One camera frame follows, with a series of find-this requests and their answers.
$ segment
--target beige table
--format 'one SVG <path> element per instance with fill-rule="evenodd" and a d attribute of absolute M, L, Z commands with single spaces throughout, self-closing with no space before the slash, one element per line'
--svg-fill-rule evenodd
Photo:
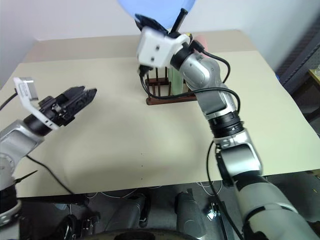
<path fill-rule="evenodd" d="M 209 51 L 231 64 L 227 85 L 241 98 L 240 117 L 264 174 L 320 168 L 318 136 L 246 36 L 239 31 L 205 36 Z M 137 42 L 137 36 L 40 42 L 12 74 L 33 77 L 40 99 L 71 86 L 98 89 L 92 104 L 30 154 L 76 193 L 207 180 L 205 157 L 212 139 L 207 121 L 195 101 L 146 105 L 137 75 Z M 221 65 L 221 75 L 225 73 Z M 10 79 L 0 91 L 1 103 L 13 88 Z M 14 99 L 0 112 L 0 129 L 27 115 Z M 210 164 L 212 178 L 221 179 L 213 154 Z M 27 158 L 14 175 L 35 169 L 39 171 L 17 185 L 19 197 L 66 194 Z"/>

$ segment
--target gray floor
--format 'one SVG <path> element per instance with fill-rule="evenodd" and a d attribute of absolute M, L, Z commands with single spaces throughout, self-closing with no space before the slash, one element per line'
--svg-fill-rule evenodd
<path fill-rule="evenodd" d="M 297 208 L 300 214 L 309 221 L 320 220 L 320 180 L 305 172 L 272 175 L 268 180 L 277 185 L 292 204 Z M 149 228 L 171 229 L 176 228 L 177 216 L 174 212 L 175 196 L 181 191 L 192 189 L 193 196 L 198 202 L 201 210 L 208 209 L 209 196 L 196 183 L 178 184 L 162 186 L 156 189 L 141 188 L 137 192 L 148 193 L 151 196 L 151 210 L 149 213 Z M 121 196 L 130 192 L 122 190 L 110 192 L 110 194 Z M 242 228 L 241 217 L 237 207 L 235 194 L 232 188 L 223 188 L 220 192 L 220 198 L 225 202 L 228 212 L 239 229 Z M 97 231 L 102 231 L 108 223 L 110 217 L 123 203 L 125 199 L 109 198 L 98 194 L 90 200 L 90 207 L 101 213 L 101 221 L 97 226 Z M 60 220 L 69 213 L 69 209 L 58 210 L 51 203 L 23 203 L 23 214 L 29 217 L 33 223 L 34 239 L 45 236 L 53 231 Z M 85 209 L 79 206 L 72 207 L 72 213 L 81 218 Z M 222 240 L 223 236 L 220 230 L 219 222 L 209 221 L 203 214 L 203 221 L 207 231 L 206 240 Z"/>

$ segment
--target blue balloon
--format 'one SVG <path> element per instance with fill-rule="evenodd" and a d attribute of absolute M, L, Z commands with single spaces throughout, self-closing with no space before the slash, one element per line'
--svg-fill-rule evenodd
<path fill-rule="evenodd" d="M 173 27 L 180 9 L 188 12 L 196 0 L 118 0 L 123 9 L 136 20 L 135 14 L 140 14 L 156 20 L 164 28 Z"/>

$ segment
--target black cable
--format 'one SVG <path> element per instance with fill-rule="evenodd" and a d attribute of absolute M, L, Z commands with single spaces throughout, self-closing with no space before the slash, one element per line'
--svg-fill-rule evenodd
<path fill-rule="evenodd" d="M 211 53 L 209 53 L 209 52 L 207 52 L 205 50 L 202 50 L 202 53 L 204 55 L 206 55 L 206 56 L 208 56 L 208 57 L 210 57 L 212 59 L 218 60 L 218 61 L 220 61 L 220 62 L 222 62 L 222 63 L 224 63 L 226 65 L 228 71 L 227 71 L 226 76 L 225 76 L 225 78 L 223 80 L 223 83 L 225 83 L 227 81 L 227 79 L 228 79 L 228 77 L 230 75 L 230 71 L 231 71 L 231 66 L 230 66 L 229 62 L 227 60 L 223 59 L 222 57 L 213 55 L 213 54 L 211 54 Z"/>
<path fill-rule="evenodd" d="M 240 112 L 240 106 L 241 106 L 241 102 L 240 102 L 240 97 L 238 96 L 238 94 L 235 91 L 232 91 L 231 89 L 228 88 L 224 88 L 224 87 L 208 87 L 208 88 L 201 88 L 201 89 L 197 89 L 197 90 L 193 90 L 193 91 L 189 91 L 189 92 L 185 92 L 185 93 L 181 93 L 181 94 L 177 94 L 177 95 L 171 95 L 171 96 L 157 96 L 152 94 L 149 90 L 148 87 L 146 86 L 145 82 L 144 82 L 144 78 L 143 76 L 140 75 L 140 81 L 141 81 L 141 85 L 144 89 L 144 91 L 151 97 L 155 98 L 155 99 L 176 99 L 176 98 L 181 98 L 181 97 L 187 97 L 193 94 L 198 94 L 198 93 L 203 93 L 203 92 L 210 92 L 210 91 L 220 91 L 220 92 L 227 92 L 232 94 L 236 101 L 237 101 L 237 112 Z"/>
<path fill-rule="evenodd" d="M 231 219 L 227 209 L 225 208 L 225 206 L 223 205 L 223 203 L 221 202 L 219 196 L 217 195 L 216 193 L 216 190 L 212 184 L 212 181 L 211 181 L 211 178 L 210 178 L 210 174 L 209 174 L 209 156 L 210 156 L 210 151 L 211 151 L 211 148 L 212 148 L 212 145 L 214 144 L 214 141 L 212 140 L 210 146 L 209 146 L 209 149 L 208 149 L 208 152 L 206 154 L 206 174 L 207 174 L 207 177 L 208 177 L 208 181 L 209 181 L 209 184 L 210 184 L 210 187 L 211 187 L 211 190 L 213 192 L 213 195 L 215 196 L 216 198 L 216 201 L 219 205 L 219 208 L 222 210 L 222 212 L 224 213 L 226 219 L 228 220 L 228 222 L 230 223 L 230 225 L 232 226 L 233 230 L 235 231 L 235 233 L 237 234 L 237 236 L 239 237 L 240 240 L 244 240 L 243 236 L 241 235 L 240 231 L 238 230 L 238 228 L 236 227 L 235 223 L 233 222 L 233 220 Z"/>
<path fill-rule="evenodd" d="M 0 106 L 0 111 L 16 96 L 18 96 L 17 92 L 15 92 L 12 96 L 10 96 L 7 100 L 5 100 L 5 102 Z"/>
<path fill-rule="evenodd" d="M 32 162 L 41 165 L 42 167 L 44 167 L 50 174 L 51 176 L 60 184 L 61 187 L 63 187 L 69 194 L 74 195 L 75 193 L 73 191 L 71 191 L 54 173 L 53 171 L 51 171 L 51 169 L 46 166 L 45 164 L 43 164 L 42 162 L 39 162 L 37 160 L 35 160 L 33 157 L 26 155 L 26 157 L 28 159 L 30 159 Z M 92 215 L 96 215 L 94 213 L 94 211 L 92 211 L 92 209 L 85 203 L 83 202 L 84 207 L 92 214 Z"/>

